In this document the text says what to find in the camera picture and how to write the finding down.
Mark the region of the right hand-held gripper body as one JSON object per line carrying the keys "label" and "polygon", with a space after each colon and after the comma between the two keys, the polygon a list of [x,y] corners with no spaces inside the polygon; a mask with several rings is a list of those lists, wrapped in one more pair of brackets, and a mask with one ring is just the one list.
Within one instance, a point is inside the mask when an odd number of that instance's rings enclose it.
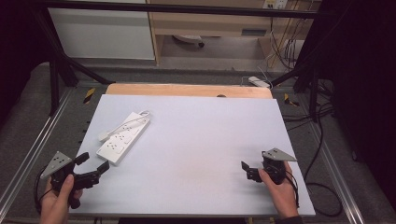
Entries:
{"label": "right hand-held gripper body", "polygon": [[293,156],[276,147],[268,151],[263,151],[262,157],[264,171],[277,185],[280,185],[286,178],[286,168],[284,162],[296,161]]}

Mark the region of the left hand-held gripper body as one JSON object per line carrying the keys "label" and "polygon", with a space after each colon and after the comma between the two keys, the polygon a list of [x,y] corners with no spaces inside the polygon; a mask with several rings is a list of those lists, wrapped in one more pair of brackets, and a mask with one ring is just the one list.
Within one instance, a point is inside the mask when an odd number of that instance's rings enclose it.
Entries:
{"label": "left hand-held gripper body", "polygon": [[74,172],[75,166],[74,159],[57,151],[40,176],[41,178],[50,176],[51,187],[56,191],[61,190],[68,175],[74,176],[74,187],[68,198],[68,203],[71,205],[72,209],[80,207],[80,200],[74,197],[75,191],[92,188],[99,183],[101,177],[96,170],[84,174],[76,174]]}

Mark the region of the person's right hand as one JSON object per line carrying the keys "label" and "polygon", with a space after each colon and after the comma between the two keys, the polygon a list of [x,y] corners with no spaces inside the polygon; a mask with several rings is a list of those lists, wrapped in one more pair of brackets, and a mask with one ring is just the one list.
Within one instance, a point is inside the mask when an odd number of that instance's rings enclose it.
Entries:
{"label": "person's right hand", "polygon": [[259,175],[271,194],[279,218],[299,216],[292,184],[285,179],[282,184],[277,185],[264,170],[259,170]]}

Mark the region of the person's left hand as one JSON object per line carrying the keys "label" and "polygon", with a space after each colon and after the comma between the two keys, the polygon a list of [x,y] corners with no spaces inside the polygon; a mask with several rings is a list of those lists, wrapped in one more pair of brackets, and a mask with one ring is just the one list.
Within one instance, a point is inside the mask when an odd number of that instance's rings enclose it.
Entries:
{"label": "person's left hand", "polygon": [[68,175],[60,191],[53,191],[51,179],[45,187],[46,195],[41,200],[40,224],[67,224],[69,215],[68,198],[74,187],[74,176]]}

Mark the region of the yellow black tape marker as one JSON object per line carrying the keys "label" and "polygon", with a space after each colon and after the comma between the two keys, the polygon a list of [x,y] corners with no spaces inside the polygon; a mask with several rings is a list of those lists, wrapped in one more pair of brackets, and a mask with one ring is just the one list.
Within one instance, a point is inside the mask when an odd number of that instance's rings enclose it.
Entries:
{"label": "yellow black tape marker", "polygon": [[293,105],[293,106],[300,106],[300,104],[296,101],[292,101],[290,99],[290,96],[286,93],[284,93],[284,104],[286,105]]}
{"label": "yellow black tape marker", "polygon": [[95,88],[90,88],[90,89],[87,91],[87,93],[86,93],[86,95],[85,95],[85,97],[84,97],[84,100],[83,100],[83,104],[88,104],[88,103],[90,102],[90,100],[91,100],[91,98],[92,98],[94,92],[95,92]]}

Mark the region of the small white power strip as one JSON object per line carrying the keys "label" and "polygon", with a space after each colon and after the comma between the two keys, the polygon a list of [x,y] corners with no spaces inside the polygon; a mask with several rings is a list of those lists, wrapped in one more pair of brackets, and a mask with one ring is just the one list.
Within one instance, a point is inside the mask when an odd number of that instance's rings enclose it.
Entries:
{"label": "small white power strip", "polygon": [[257,86],[257,87],[262,87],[262,88],[269,88],[270,87],[270,85],[267,82],[265,82],[265,81],[263,81],[263,80],[261,80],[261,79],[259,79],[257,77],[249,77],[247,80],[248,80],[249,83],[251,83],[251,84],[253,84],[253,85]]}

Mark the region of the black metal stand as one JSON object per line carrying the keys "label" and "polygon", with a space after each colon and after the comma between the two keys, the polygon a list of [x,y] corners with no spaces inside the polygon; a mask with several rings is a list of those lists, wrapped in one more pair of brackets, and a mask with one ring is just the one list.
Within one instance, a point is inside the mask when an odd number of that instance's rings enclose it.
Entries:
{"label": "black metal stand", "polygon": [[293,86],[296,93],[302,93],[307,88],[310,88],[308,117],[317,122],[318,69],[314,63],[299,63],[288,73],[272,80],[272,86],[279,85],[292,77],[297,77],[297,81]]}
{"label": "black metal stand", "polygon": [[56,29],[50,19],[50,14],[46,8],[37,8],[33,15],[41,34],[44,36],[45,44],[49,52],[49,72],[50,72],[50,91],[51,105],[49,114],[52,116],[60,107],[60,87],[59,78],[61,78],[66,87],[76,87],[78,78],[74,72],[77,69],[84,75],[91,77],[101,84],[113,84],[113,81],[100,77],[87,67],[73,60],[66,55],[61,41],[56,34]]}

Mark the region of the wooden board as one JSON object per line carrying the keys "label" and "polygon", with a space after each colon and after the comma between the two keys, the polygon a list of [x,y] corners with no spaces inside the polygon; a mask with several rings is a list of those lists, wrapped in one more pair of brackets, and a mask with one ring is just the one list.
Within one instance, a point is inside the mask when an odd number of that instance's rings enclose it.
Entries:
{"label": "wooden board", "polygon": [[218,97],[222,95],[227,98],[273,98],[269,89],[260,87],[148,83],[113,83],[107,87],[106,94],[200,97]]}

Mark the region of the dark curtain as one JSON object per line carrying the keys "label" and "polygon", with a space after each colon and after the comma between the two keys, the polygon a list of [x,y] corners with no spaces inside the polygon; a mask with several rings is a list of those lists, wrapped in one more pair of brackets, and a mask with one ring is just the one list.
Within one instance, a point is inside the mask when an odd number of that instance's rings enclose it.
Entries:
{"label": "dark curtain", "polygon": [[396,0],[322,0],[330,16],[313,34],[328,34],[320,73],[353,148],[396,210]]}
{"label": "dark curtain", "polygon": [[27,0],[0,0],[0,127],[20,98],[31,71],[47,60]]}

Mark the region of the white cabinet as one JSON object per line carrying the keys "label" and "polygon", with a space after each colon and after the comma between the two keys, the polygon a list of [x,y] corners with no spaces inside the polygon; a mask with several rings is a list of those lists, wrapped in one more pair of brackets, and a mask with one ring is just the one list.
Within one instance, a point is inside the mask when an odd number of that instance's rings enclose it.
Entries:
{"label": "white cabinet", "polygon": [[155,58],[147,12],[50,8],[49,14],[69,57]]}

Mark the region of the white curved device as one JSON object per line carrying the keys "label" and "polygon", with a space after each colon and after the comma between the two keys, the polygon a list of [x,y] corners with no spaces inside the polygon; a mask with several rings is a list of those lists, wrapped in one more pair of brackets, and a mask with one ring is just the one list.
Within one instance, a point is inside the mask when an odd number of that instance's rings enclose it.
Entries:
{"label": "white curved device", "polygon": [[205,46],[203,39],[198,35],[175,35],[175,39],[189,44],[196,44],[199,48]]}

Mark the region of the wooden desk with shelf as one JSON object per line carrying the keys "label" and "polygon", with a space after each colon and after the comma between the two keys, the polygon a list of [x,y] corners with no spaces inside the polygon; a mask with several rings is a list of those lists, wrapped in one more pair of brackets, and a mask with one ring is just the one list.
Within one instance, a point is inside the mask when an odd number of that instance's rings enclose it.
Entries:
{"label": "wooden desk with shelf", "polygon": [[[264,0],[146,0],[149,4],[263,8]],[[284,9],[316,11],[321,0],[288,0]],[[291,38],[297,20],[289,18],[260,18],[251,16],[210,15],[187,13],[148,14],[153,37],[155,59],[162,59],[163,40],[167,35],[198,35],[252,37],[259,41],[262,53],[274,53]]]}

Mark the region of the black metal crossbar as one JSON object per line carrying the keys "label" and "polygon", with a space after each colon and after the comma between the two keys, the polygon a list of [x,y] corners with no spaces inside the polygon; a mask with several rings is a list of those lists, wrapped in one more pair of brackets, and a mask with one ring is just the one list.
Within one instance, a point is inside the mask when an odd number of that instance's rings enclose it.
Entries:
{"label": "black metal crossbar", "polygon": [[259,9],[246,7],[208,7],[208,6],[182,6],[164,4],[137,4],[115,3],[94,1],[72,0],[36,0],[36,4],[42,7],[88,9],[88,10],[114,10],[136,12],[161,12],[161,13],[187,13],[187,14],[210,14],[210,15],[234,15],[251,17],[275,17],[296,19],[319,19],[334,16],[326,11],[298,11],[285,9]]}

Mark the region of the aluminium rail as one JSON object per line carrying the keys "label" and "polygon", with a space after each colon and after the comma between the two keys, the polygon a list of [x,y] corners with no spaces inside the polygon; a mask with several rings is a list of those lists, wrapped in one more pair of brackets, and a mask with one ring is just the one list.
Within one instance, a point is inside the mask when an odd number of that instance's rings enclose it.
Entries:
{"label": "aluminium rail", "polygon": [[318,142],[319,155],[323,159],[325,167],[329,173],[330,179],[334,189],[341,201],[345,214],[350,224],[365,224],[361,210],[357,206],[351,190],[338,167],[328,144],[324,138],[324,131],[320,128],[318,122],[311,122],[309,124],[315,139]]}
{"label": "aluminium rail", "polygon": [[21,186],[23,185],[23,182],[30,173],[30,169],[34,166],[44,145],[47,143],[52,130],[54,129],[60,116],[64,112],[64,109],[69,101],[70,95],[73,92],[74,92],[74,88],[67,88],[64,91],[60,100],[59,107],[55,110],[54,114],[49,116],[49,118],[46,120],[46,123],[41,129],[38,137],[35,139],[27,155],[22,161],[19,169],[17,170],[16,174],[13,176],[11,182],[8,184],[5,192],[0,198],[0,219],[6,216],[10,206],[13,204],[15,198],[17,197],[19,191],[21,190]]}

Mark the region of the white wall socket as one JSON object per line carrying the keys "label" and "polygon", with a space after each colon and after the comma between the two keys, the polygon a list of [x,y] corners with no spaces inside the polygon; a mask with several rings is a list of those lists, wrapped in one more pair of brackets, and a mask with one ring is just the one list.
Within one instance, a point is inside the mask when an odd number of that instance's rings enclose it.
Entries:
{"label": "white wall socket", "polygon": [[288,3],[288,0],[264,0],[263,8],[269,9],[284,9]]}

